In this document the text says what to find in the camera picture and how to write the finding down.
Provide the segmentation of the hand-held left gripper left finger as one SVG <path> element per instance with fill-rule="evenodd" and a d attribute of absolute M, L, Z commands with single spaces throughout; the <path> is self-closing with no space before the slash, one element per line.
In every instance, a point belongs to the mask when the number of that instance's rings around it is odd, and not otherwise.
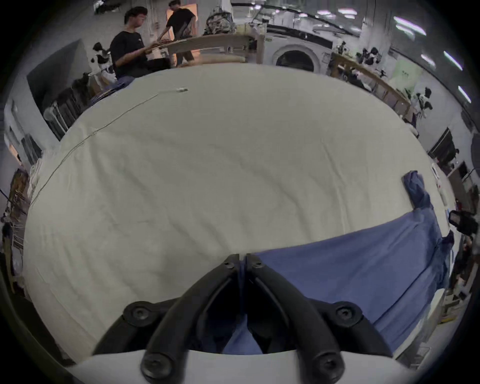
<path fill-rule="evenodd" d="M 178 298 L 130 303 L 93 356 L 144 349 L 146 381 L 183 381 L 188 351 L 221 353 L 242 321 L 241 271 L 240 256 L 229 255 Z"/>

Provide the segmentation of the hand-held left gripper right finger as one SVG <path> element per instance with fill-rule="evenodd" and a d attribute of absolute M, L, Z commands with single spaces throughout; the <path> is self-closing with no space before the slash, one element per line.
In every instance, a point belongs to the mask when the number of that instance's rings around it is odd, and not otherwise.
<path fill-rule="evenodd" d="M 308 298 L 254 254 L 245 256 L 245 278 L 250 332 L 263 352 L 295 347 L 303 383 L 337 383 L 342 351 L 393 357 L 358 305 Z"/>

